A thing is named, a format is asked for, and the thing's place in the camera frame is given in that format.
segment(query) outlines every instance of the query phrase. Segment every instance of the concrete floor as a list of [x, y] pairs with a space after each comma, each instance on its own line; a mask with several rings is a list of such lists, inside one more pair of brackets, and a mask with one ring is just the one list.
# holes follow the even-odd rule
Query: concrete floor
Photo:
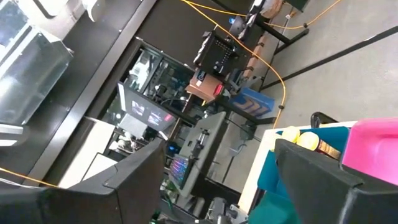
[[[288, 27], [299, 26], [311, 21], [335, 0], [310, 1], [304, 13], [297, 14], [288, 22]], [[284, 25], [285, 15], [291, 10], [284, 6], [272, 23]], [[282, 75], [288, 75], [307, 65], [339, 52], [353, 44], [370, 38], [396, 25], [398, 21], [396, 0], [342, 0], [333, 9], [310, 26], [310, 33], [294, 45], [277, 54], [272, 66]], [[287, 37], [293, 37], [301, 30], [285, 30]], [[315, 68], [285, 82], [287, 101], [278, 127], [309, 125], [313, 112], [322, 111], [338, 121], [352, 121], [364, 118], [398, 116], [398, 34], [380, 40], [361, 50], [341, 57], [326, 65]], [[269, 37], [262, 57], [271, 61], [278, 41]], [[267, 68], [259, 64], [257, 75], [265, 75]], [[266, 83], [276, 80], [269, 72]], [[263, 91], [264, 94], [282, 99], [282, 86], [275, 85]], [[244, 118], [234, 115], [238, 124]], [[256, 136], [261, 138], [270, 126], [260, 126]], [[229, 147], [236, 146], [239, 128], [230, 124], [216, 156], [213, 178], [222, 182], [231, 160]], [[259, 147], [255, 140], [246, 143], [235, 158], [223, 182], [228, 187], [242, 191], [251, 164]]]

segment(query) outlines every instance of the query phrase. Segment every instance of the pink container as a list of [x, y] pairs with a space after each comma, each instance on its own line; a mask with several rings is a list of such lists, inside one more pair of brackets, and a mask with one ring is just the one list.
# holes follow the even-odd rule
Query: pink container
[[349, 133], [342, 163], [398, 185], [398, 118], [357, 122]]

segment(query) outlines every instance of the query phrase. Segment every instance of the display screen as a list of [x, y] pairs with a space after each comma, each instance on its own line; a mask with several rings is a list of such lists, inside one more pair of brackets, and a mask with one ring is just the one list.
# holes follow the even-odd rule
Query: display screen
[[146, 96], [127, 89], [122, 83], [118, 83], [118, 91], [122, 110], [156, 131], [164, 131], [175, 121], [175, 118], [159, 105]]

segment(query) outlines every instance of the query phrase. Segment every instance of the orange cable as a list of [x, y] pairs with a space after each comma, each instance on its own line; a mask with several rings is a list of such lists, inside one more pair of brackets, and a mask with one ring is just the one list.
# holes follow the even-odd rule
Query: orange cable
[[31, 178], [31, 177], [27, 177], [25, 175], [22, 175], [22, 174], [17, 174], [17, 173], [15, 173], [13, 171], [9, 171], [9, 170], [1, 168], [1, 167], [0, 167], [0, 171], [7, 172], [9, 174], [16, 175], [17, 177], [22, 177], [22, 178], [25, 178], [27, 180], [31, 180], [31, 181], [34, 181], [34, 182], [37, 182], [37, 183], [40, 183], [40, 184], [44, 184], [44, 185], [47, 185], [49, 187], [58, 188], [58, 186], [56, 186], [56, 185], [52, 185], [52, 184], [49, 184], [49, 183], [46, 183], [46, 182], [43, 182], [43, 181], [40, 181], [40, 180], [36, 180], [36, 179]]
[[[196, 10], [197, 12], [199, 12], [201, 15], [203, 15], [206, 19], [208, 19], [209, 21], [211, 21], [212, 23], [214, 23], [214, 25], [216, 25], [217, 27], [219, 27], [222, 31], [224, 31], [225, 33], [227, 33], [229, 36], [231, 36], [240, 46], [242, 46], [245, 50], [247, 50], [248, 52], [250, 52], [253, 56], [255, 56], [256, 58], [258, 58], [260, 61], [262, 61], [264, 64], [266, 64], [278, 77], [278, 79], [280, 80], [280, 83], [283, 86], [283, 97], [282, 97], [282, 102], [280, 103], [281, 106], [284, 106], [285, 104], [285, 99], [286, 99], [286, 86], [285, 83], [282, 79], [282, 77], [279, 75], [279, 73], [271, 66], [269, 65], [264, 59], [262, 59], [260, 56], [258, 56], [256, 53], [254, 53], [252, 50], [248, 49], [244, 44], [241, 43], [240, 40], [238, 40], [236, 37], [234, 37], [230, 32], [228, 32], [225, 28], [221, 27], [216, 21], [214, 21], [213, 19], [211, 19], [210, 17], [208, 17], [205, 13], [201, 12], [201, 10], [199, 10], [198, 8], [196, 8], [193, 4], [191, 4], [190, 2], [186, 1], [186, 0], [181, 0], [185, 3], [187, 3], [189, 6], [191, 6], [192, 8], [194, 8], [194, 10]], [[282, 109], [279, 109], [278, 115], [276, 117], [275, 123], [274, 123], [274, 127], [273, 129], [276, 127], [277, 122], [280, 118], [280, 114], [282, 113]]]
[[[194, 2], [191, 2], [191, 1], [186, 1], [186, 0], [181, 0], [181, 1], [184, 1], [184, 2], [186, 2], [186, 3], [193, 4], [193, 5], [195, 5], [195, 6], [202, 7], [202, 8], [204, 8], [204, 9], [209, 9], [209, 10], [216, 11], [216, 12], [221, 12], [221, 13], [224, 13], [224, 14], [246, 17], [246, 15], [244, 15], [244, 14], [239, 14], [239, 13], [233, 13], [233, 12], [223, 11], [223, 10], [215, 9], [215, 8], [212, 8], [212, 7], [204, 6], [204, 5], [201, 5], [201, 4], [197, 4], [197, 3], [194, 3]], [[318, 15], [316, 18], [314, 18], [312, 21], [308, 22], [307, 25], [309, 26], [309, 25], [313, 24], [316, 20], [318, 20], [321, 16], [323, 16], [326, 12], [328, 12], [331, 8], [333, 8], [333, 7], [334, 7], [337, 3], [339, 3], [340, 1], [341, 1], [341, 0], [336, 0], [335, 3], [333, 3], [333, 4], [332, 4], [331, 6], [329, 6], [327, 9], [325, 9], [321, 14], [319, 14], [319, 15]], [[267, 22], [265, 22], [265, 24], [267, 24], [267, 25], [269, 25], [269, 26], [274, 26], [274, 27], [278, 27], [278, 28], [283, 28], [283, 29], [300, 29], [300, 28], [303, 28], [303, 27], [304, 27], [304, 26], [284, 27], [284, 26], [280, 26], [280, 25], [277, 25], [277, 24], [270, 24], [270, 23], [267, 23]]]

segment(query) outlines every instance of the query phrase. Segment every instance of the white desk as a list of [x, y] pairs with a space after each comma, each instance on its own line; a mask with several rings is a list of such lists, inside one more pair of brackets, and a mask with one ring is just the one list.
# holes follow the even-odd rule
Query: white desk
[[[327, 127], [352, 127], [356, 121], [350, 121], [350, 122], [342, 122], [342, 123], [333, 123], [333, 124], [323, 124], [321, 125], [321, 128], [327, 128]], [[310, 129], [310, 126], [301, 126], [298, 127], [299, 129]], [[252, 201], [254, 200], [254, 196], [256, 194], [257, 190], [257, 181], [259, 179], [262, 167], [264, 165], [264, 162], [266, 161], [266, 157], [268, 155], [269, 149], [272, 147], [270, 144], [273, 144], [274, 141], [272, 141], [272, 136], [278, 132], [278, 131], [283, 131], [284, 128], [279, 128], [279, 129], [268, 129], [264, 132], [264, 135], [261, 139], [261, 143], [259, 146], [259, 149], [257, 151], [256, 157], [254, 158], [253, 165], [251, 167], [250, 173], [248, 175], [248, 178], [246, 180], [246, 183], [244, 185], [241, 198], [239, 199], [239, 207], [241, 210], [248, 212], [250, 210], [250, 207], [252, 205]]]

